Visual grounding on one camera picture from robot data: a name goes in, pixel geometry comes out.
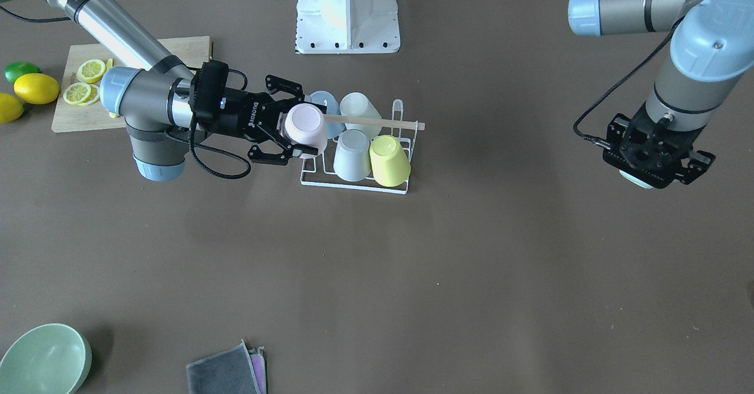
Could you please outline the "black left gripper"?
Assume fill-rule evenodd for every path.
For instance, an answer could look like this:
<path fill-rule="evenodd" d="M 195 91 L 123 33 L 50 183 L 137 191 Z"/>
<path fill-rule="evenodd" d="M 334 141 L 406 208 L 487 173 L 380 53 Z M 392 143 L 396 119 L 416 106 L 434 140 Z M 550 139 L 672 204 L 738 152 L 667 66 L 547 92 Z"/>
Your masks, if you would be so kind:
<path fill-rule="evenodd" d="M 607 126 L 608 147 L 603 150 L 603 160 L 654 189 L 664 189 L 676 180 L 691 184 L 716 159 L 712 153 L 694 149 L 700 132 L 673 131 L 667 117 L 654 122 L 645 112 L 633 118 L 619 113 Z"/>

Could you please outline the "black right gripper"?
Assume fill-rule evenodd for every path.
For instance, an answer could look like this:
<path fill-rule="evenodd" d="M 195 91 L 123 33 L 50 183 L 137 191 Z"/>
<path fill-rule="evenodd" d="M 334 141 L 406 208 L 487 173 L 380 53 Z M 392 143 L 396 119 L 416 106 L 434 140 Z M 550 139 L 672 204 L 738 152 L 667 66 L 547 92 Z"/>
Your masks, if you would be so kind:
<path fill-rule="evenodd" d="M 253 93 L 226 88 L 221 96 L 221 107 L 214 121 L 207 124 L 207 130 L 250 141 L 247 157 L 253 163 L 288 165 L 291 158 L 309 154 L 309 146 L 283 137 L 275 129 L 277 113 L 272 111 L 289 112 L 305 102 L 305 94 L 300 84 L 277 75 L 267 75 L 266 90 L 267 93 Z M 293 98 L 274 101 L 271 95 L 280 92 Z"/>

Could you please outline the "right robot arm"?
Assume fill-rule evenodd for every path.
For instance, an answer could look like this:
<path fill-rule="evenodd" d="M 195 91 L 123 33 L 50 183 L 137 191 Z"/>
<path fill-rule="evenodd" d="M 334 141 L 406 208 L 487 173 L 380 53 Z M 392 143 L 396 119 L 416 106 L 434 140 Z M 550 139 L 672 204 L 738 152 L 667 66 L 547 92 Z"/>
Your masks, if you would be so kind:
<path fill-rule="evenodd" d="M 228 64 L 211 59 L 191 70 L 115 0 L 45 0 L 120 59 L 100 83 L 103 107 L 125 120 L 137 168 L 149 180 L 172 180 L 211 134 L 251 143 L 242 163 L 286 165 L 320 149 L 281 134 L 296 111 L 324 108 L 305 101 L 301 85 L 268 75 L 266 90 L 227 86 Z"/>

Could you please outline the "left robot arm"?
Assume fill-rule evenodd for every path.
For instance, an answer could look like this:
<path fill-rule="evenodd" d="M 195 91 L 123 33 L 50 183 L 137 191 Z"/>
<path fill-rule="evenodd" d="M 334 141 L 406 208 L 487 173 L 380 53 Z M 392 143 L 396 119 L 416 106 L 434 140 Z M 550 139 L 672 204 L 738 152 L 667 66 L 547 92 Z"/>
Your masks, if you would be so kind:
<path fill-rule="evenodd" d="M 569 0 L 577 35 L 665 32 L 669 47 L 646 101 L 617 114 L 605 137 L 582 134 L 646 189 L 690 184 L 715 160 L 694 142 L 753 63 L 753 0 Z"/>

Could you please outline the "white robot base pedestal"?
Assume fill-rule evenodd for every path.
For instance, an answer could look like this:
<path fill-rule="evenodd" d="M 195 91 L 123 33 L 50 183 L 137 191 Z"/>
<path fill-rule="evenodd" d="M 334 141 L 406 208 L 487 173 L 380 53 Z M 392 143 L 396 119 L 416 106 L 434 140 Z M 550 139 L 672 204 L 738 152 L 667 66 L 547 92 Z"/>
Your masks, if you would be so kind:
<path fill-rule="evenodd" d="M 298 0 L 298 54 L 390 54 L 401 49 L 398 0 Z"/>

